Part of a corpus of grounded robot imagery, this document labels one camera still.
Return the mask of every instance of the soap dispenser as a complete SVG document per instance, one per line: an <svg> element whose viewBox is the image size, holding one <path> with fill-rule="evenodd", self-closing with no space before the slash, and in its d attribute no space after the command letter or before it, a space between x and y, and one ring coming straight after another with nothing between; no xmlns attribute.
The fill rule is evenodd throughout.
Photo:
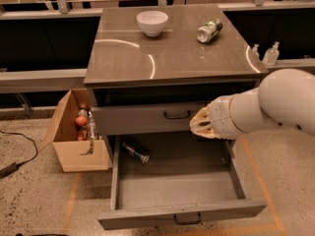
<svg viewBox="0 0 315 236"><path fill-rule="evenodd" d="M258 47L259 47L259 44L258 44L258 43L255 43L255 44L254 44L254 47L252 48L252 51L253 51L253 53L259 58Z"/></svg>
<svg viewBox="0 0 315 236"><path fill-rule="evenodd" d="M278 51L278 48L279 48L279 43L275 42L273 47L269 48L266 51L264 59L263 59L263 62L266 65L275 65L276 64L276 61L277 61L277 59L279 57L279 54L280 54L279 51Z"/></svg>

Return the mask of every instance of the closed drawer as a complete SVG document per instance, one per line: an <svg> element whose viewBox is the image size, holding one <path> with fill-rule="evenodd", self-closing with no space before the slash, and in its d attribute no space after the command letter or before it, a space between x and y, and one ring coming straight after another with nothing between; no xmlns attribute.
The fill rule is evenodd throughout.
<svg viewBox="0 0 315 236"><path fill-rule="evenodd" d="M173 103L94 107L97 128L103 135L189 130L190 119L203 103Z"/></svg>
<svg viewBox="0 0 315 236"><path fill-rule="evenodd" d="M132 159L124 141L148 150L149 162ZM110 230L257 215L266 202L245 196L227 145L189 132L117 137L111 211L100 224Z"/></svg>

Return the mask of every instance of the cabinet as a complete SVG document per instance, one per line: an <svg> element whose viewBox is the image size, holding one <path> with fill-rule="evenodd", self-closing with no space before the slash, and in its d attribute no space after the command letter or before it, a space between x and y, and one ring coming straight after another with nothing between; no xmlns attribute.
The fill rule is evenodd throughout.
<svg viewBox="0 0 315 236"><path fill-rule="evenodd" d="M189 121L214 98L254 88L266 68L217 6L155 9L169 16L158 38L136 24L148 8L105 9L100 19L85 77L97 128L113 141L111 211L99 222L119 229L254 216L266 203L243 191L233 141L199 138ZM223 31L205 45L196 28L209 16ZM148 164L132 160L124 141L147 149Z"/></svg>

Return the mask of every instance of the orange line on floor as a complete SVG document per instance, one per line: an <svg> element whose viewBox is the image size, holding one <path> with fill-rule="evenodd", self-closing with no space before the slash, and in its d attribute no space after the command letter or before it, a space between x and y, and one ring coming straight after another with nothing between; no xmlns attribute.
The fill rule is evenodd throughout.
<svg viewBox="0 0 315 236"><path fill-rule="evenodd" d="M78 192L80 179L81 179L81 173L76 173L74 178L73 178L70 198L69 198L69 201L68 201L68 204L67 204L65 217L64 217L64 221L63 221L63 229L62 229L62 233L63 234L67 234L68 230L69 230L69 226L70 226L70 222L71 222L71 216L72 216L72 211L73 211L73 207L74 207L75 200L76 200L76 197L77 197L77 192Z"/></svg>
<svg viewBox="0 0 315 236"><path fill-rule="evenodd" d="M258 165L254 159L253 153L252 153L246 139L243 136L241 136L239 139L244 146L245 152L246 152L248 159L250 161L250 164L251 164L251 166L255 172L256 178L257 178L258 183L260 185L260 188L262 189L262 192L265 196L265 199L266 199L267 204L268 204L268 208L269 208L269 210L270 210L270 212L274 218L276 226L277 226L278 230L280 231L281 235L284 236L284 235L286 235L285 231L284 231L284 225L283 225L283 223L282 223L282 221L278 215L274 201L273 201L273 199L272 199L272 197L271 197L271 195L267 189L266 183L264 181L262 174L260 173L259 167L258 167Z"/></svg>
<svg viewBox="0 0 315 236"><path fill-rule="evenodd" d="M224 229L213 229L213 230L211 229L207 231L163 234L163 236L180 236L180 235L182 236L234 236L234 235L268 233L268 232L277 232L277 231L278 231L278 228L276 224L262 224L262 225L253 225L253 226L224 228Z"/></svg>

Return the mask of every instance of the concrete floor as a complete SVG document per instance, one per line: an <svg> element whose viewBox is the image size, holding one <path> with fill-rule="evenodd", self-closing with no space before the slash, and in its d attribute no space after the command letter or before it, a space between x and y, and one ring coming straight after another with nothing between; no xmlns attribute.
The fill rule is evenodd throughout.
<svg viewBox="0 0 315 236"><path fill-rule="evenodd" d="M0 130L19 132L39 146L50 112L0 110ZM63 173L52 145L0 180L0 235L230 236L315 234L315 138L292 129L256 132L237 139L237 167L253 200L268 203L253 218L104 231L98 216L109 210L111 172ZM31 142L0 134L0 168L34 155Z"/></svg>

